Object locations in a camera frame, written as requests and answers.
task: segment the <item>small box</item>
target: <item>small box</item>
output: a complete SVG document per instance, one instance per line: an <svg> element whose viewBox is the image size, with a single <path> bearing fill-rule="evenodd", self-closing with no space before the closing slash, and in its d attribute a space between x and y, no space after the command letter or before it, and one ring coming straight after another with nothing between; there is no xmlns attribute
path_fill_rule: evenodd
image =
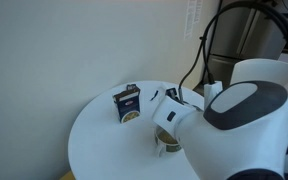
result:
<svg viewBox="0 0 288 180"><path fill-rule="evenodd" d="M127 85L126 90L113 96L121 123L140 115L139 95L141 90L135 85Z"/></svg>

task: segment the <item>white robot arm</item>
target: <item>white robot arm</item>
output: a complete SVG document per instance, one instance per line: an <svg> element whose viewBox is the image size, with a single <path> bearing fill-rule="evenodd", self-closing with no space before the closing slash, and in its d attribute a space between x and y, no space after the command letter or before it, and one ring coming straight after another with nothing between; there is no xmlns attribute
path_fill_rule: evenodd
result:
<svg viewBox="0 0 288 180"><path fill-rule="evenodd" d="M173 103L178 106L170 108ZM264 81L237 83L218 94L205 112L188 109L166 96L153 120L178 140L201 179L284 178L284 87Z"/></svg>
<svg viewBox="0 0 288 180"><path fill-rule="evenodd" d="M204 111L183 101L181 85L197 64L201 50L205 52L212 22L237 7L265 13L288 42L288 22L274 9L255 1L227 5L206 27L194 65L179 85L180 101L166 96L153 120L178 140L202 180L288 179L288 92L284 87L266 81L232 84L219 94L206 94ZM205 67L211 86L217 86L207 63Z"/></svg>

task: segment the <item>white round table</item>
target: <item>white round table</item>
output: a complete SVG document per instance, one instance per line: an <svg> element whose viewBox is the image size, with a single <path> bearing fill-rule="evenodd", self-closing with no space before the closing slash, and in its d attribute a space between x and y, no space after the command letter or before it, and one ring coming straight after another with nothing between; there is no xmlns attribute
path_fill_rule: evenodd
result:
<svg viewBox="0 0 288 180"><path fill-rule="evenodd" d="M69 137L68 157L76 179L105 180L198 180L183 149L157 157L154 141L156 124L152 115L165 89L178 85L159 81L140 81L141 115L121 124L113 95L126 85L112 88L94 98L77 117ZM203 97L187 88L184 100L204 109ZM151 101L156 90L157 97Z"/></svg>

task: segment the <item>white cup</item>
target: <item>white cup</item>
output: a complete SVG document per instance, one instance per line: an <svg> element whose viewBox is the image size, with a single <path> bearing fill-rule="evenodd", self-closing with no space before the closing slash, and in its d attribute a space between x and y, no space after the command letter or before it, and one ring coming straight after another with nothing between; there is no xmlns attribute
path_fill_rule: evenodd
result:
<svg viewBox="0 0 288 180"><path fill-rule="evenodd" d="M172 138L163 128L155 128L156 156L161 157L166 153L174 153L181 150L178 142Z"/></svg>

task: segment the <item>white wall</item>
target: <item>white wall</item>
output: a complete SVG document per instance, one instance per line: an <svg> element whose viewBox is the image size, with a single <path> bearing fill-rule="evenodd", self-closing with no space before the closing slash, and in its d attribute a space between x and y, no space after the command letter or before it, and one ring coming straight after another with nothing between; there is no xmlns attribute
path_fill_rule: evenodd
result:
<svg viewBox="0 0 288 180"><path fill-rule="evenodd" d="M63 175L70 128L101 92L178 83L217 4L204 0L184 40L187 0L0 0L0 179ZM198 69L185 86L197 84Z"/></svg>

